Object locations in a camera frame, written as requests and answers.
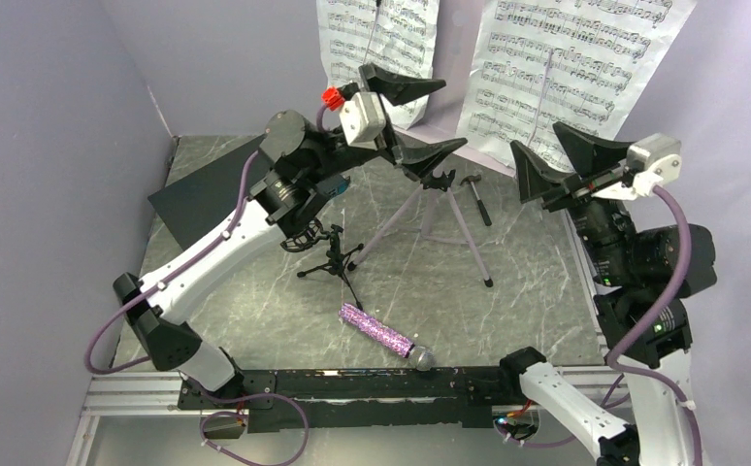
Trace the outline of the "sheet music top page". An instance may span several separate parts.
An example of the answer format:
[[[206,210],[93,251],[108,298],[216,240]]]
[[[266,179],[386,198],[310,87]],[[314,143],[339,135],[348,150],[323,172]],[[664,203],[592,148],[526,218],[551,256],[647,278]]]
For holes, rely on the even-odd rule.
[[[315,6],[329,85],[358,80],[364,63],[400,75],[433,77],[438,1],[327,0]]]

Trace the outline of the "sheet music page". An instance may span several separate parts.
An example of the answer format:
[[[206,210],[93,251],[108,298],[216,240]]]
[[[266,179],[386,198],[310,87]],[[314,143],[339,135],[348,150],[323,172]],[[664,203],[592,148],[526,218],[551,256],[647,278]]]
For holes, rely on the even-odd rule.
[[[329,85],[358,80],[364,63],[400,75],[433,77],[438,1],[327,0],[315,6]]]
[[[693,1],[485,3],[457,133],[505,166],[520,141],[572,169],[552,125],[615,138],[695,10]]]

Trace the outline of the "purple glitter microphone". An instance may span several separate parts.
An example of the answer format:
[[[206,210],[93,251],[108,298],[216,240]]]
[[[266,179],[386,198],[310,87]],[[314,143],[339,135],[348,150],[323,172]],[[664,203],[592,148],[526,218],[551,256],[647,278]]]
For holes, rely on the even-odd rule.
[[[429,349],[417,345],[409,337],[359,308],[344,303],[338,315],[343,322],[352,325],[371,340],[409,361],[417,371],[429,371],[435,365],[435,357]]]

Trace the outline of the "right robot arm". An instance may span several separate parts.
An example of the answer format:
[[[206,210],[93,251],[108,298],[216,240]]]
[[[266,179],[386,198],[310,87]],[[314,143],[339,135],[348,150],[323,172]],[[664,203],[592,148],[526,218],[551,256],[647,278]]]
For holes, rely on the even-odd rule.
[[[501,360],[499,390],[548,411],[598,465],[704,465],[684,302],[716,284],[716,250],[668,191],[681,144],[661,133],[609,141],[563,122],[553,131],[571,169],[512,142],[519,197],[569,216],[601,287],[593,302],[604,361],[628,388],[633,416],[611,414],[531,347]]]

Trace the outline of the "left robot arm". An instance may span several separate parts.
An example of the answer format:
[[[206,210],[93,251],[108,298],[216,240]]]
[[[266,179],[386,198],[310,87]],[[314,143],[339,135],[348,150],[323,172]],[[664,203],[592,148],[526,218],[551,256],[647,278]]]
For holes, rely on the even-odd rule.
[[[241,399],[244,376],[224,349],[190,327],[204,299],[265,249],[306,238],[324,206],[343,192],[346,171],[382,158],[422,182],[465,145],[457,138],[408,146],[388,114],[389,107],[444,88],[445,80],[400,75],[374,63],[361,65],[358,74],[357,81],[323,92],[323,106],[340,115],[337,127],[324,129],[294,110],[272,116],[253,155],[269,170],[257,183],[241,180],[233,211],[164,266],[114,282],[122,315],[148,361],[195,381],[217,407]]]

